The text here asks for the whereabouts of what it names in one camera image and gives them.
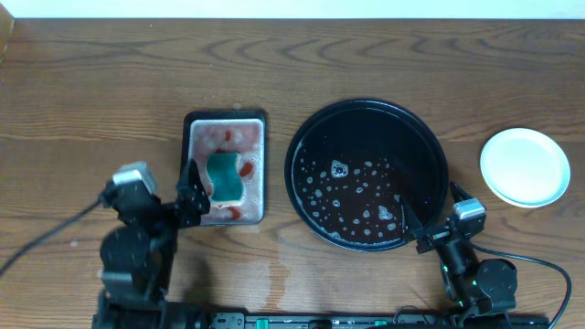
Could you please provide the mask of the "light blue top plate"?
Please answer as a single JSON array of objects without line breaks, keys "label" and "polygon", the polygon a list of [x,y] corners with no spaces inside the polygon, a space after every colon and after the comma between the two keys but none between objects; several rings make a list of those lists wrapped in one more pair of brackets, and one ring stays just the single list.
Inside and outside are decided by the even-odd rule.
[{"label": "light blue top plate", "polygon": [[556,202],[571,178],[569,159],[547,135],[510,128],[492,136],[479,159],[488,188],[516,207],[537,208]]}]

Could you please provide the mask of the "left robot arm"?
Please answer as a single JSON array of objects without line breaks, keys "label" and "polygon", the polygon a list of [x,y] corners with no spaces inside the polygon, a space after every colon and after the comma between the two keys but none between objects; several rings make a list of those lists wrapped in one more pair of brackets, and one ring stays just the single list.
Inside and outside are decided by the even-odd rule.
[{"label": "left robot arm", "polygon": [[177,197],[164,203],[144,162],[121,167],[99,200],[114,209],[122,226],[102,241],[104,289],[92,325],[99,329],[203,329],[209,317],[199,307],[169,302],[178,233],[197,227],[210,210],[197,164],[189,160],[175,186]]}]

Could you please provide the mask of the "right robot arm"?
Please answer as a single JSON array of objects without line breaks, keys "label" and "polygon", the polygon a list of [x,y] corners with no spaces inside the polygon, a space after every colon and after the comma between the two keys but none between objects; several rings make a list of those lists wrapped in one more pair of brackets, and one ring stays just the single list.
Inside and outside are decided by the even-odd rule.
[{"label": "right robot arm", "polygon": [[419,254],[435,251],[448,297],[456,303],[445,317],[455,327],[471,318],[506,314],[516,307],[517,269],[503,259],[479,260],[470,238],[484,229],[486,208],[454,182],[454,205],[446,222],[423,227],[404,197],[399,198],[405,242],[416,242]]}]

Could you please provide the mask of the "green yellow sponge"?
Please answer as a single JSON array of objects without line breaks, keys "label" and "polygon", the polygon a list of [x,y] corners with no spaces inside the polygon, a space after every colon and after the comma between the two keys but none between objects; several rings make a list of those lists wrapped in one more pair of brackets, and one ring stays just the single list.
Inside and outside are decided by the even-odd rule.
[{"label": "green yellow sponge", "polygon": [[239,154],[211,154],[207,160],[207,175],[212,185],[211,201],[217,204],[238,203],[243,197],[243,183],[237,164]]}]

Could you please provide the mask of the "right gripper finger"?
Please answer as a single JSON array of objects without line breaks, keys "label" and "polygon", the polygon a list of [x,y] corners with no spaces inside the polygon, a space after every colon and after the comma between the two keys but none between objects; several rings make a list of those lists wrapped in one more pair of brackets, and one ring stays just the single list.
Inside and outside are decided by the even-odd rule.
[{"label": "right gripper finger", "polygon": [[451,190],[452,198],[454,203],[460,203],[463,201],[467,201],[473,199],[471,195],[469,195],[465,190],[461,188],[460,185],[456,184],[455,182],[451,181],[449,183],[449,187]]},{"label": "right gripper finger", "polygon": [[419,239],[424,231],[422,224],[404,196],[399,198],[399,203],[403,210],[402,240],[411,242]]}]

